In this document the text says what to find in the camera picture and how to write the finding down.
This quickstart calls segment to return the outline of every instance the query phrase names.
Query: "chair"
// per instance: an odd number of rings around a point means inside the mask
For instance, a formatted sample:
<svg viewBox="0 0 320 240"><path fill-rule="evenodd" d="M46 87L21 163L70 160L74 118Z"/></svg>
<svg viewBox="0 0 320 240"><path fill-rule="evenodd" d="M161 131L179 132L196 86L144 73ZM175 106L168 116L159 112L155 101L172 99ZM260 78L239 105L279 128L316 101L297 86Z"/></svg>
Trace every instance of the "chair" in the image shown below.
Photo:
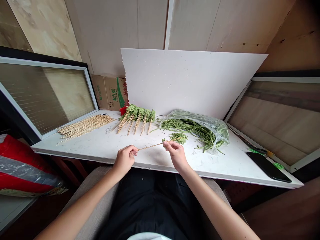
<svg viewBox="0 0 320 240"><path fill-rule="evenodd" d="M66 206L63 208L61 213L66 210L68 207L70 207L76 200L78 200L83 194L85 194L90 188L92 188L110 169L112 166L102 166L98 167L95 170L93 170L88 177L83 181L83 183L80 185L80 187L77 189L75 194L71 197L69 202L66 204ZM218 186L218 184L211 178L202 178L208 186L222 199L224 200L229 206L229 202L224 195L221 188ZM82 227L80 232L78 233L78 236L76 237L76 240L93 240L96 238L96 235L98 234L100 230L100 225L106 221L109 218L110 210L112 201L115 197L117 188L119 186L119 183L117 183L115 186L113 186L100 200L96 208L94 209L93 213L85 223L85 225ZM212 240L220 239L217 231L212 226L210 220L208 219L207 215L202 209L202 218L203 218L203 224L205 227L205 230L207 232L207 235Z"/></svg>

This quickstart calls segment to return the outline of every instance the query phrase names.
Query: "lap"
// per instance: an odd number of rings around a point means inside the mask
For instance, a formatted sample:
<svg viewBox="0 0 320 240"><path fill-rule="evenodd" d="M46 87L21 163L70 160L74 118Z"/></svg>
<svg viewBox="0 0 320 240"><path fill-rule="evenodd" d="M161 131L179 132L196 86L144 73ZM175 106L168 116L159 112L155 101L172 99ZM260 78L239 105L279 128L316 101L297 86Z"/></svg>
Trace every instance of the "lap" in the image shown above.
<svg viewBox="0 0 320 240"><path fill-rule="evenodd" d="M179 174L133 168L121 180L100 239L139 232L202 239L200 218L200 204Z"/></svg>

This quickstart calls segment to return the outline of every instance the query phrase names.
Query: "bundle of skewers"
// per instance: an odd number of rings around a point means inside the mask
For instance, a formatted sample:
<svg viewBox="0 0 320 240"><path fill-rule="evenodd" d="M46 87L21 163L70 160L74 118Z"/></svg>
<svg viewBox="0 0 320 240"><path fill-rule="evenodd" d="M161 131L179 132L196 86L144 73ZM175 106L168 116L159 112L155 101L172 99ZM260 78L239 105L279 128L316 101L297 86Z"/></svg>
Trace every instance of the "bundle of skewers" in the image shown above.
<svg viewBox="0 0 320 240"><path fill-rule="evenodd" d="M134 104L130 104L126 109L126 113L119 118L120 122L117 125L115 125L110 132L118 128L117 130L117 134L118 134L122 130L122 128L126 129L129 126L128 134L127 134L129 135L131 128L133 126L133 122L136 122L135 126L132 129L132 133L133 135L135 135L137 132L137 129L139 128L140 122L142 122L142 125L140 128L141 130L140 136L141 136L146 129L145 127L146 123L150 122L147 130L147 134L149 134L151 123L154 122L155 117L156 117L156 112L154 110L150 111L148 109L137 107Z"/></svg>
<svg viewBox="0 0 320 240"><path fill-rule="evenodd" d="M111 123L115 120L116 119L111 118L108 115L99 114L99 115L90 117L88 119L82 120L80 122L63 126L57 129L58 129L58 133L63 135L61 138L62 139L66 138L65 140L61 141L61 142L64 142L68 139L79 137L85 133L91 132L92 130L102 127L103 125Z"/></svg>

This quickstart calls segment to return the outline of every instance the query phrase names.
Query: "person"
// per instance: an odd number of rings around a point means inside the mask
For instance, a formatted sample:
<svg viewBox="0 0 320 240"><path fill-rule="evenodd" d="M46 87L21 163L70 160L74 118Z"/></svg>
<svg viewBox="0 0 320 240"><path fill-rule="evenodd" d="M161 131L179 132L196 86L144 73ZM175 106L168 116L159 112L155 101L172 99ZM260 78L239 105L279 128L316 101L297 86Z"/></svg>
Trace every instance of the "person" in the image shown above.
<svg viewBox="0 0 320 240"><path fill-rule="evenodd" d="M179 174L131 169L138 148L120 149L106 175L35 239L75 239L101 198L121 179L98 239L206 239L197 204L222 240L259 239L190 167L183 146L173 141L163 146Z"/></svg>

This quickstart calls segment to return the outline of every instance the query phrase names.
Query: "red bag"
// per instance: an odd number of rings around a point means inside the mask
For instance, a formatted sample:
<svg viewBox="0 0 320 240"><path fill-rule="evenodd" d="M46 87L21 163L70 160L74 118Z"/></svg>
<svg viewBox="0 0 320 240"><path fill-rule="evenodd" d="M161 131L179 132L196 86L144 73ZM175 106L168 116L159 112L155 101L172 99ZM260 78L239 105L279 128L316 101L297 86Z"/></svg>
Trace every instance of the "red bag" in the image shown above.
<svg viewBox="0 0 320 240"><path fill-rule="evenodd" d="M8 134L0 135L0 194L19 197L61 194L68 189L39 154Z"/></svg>

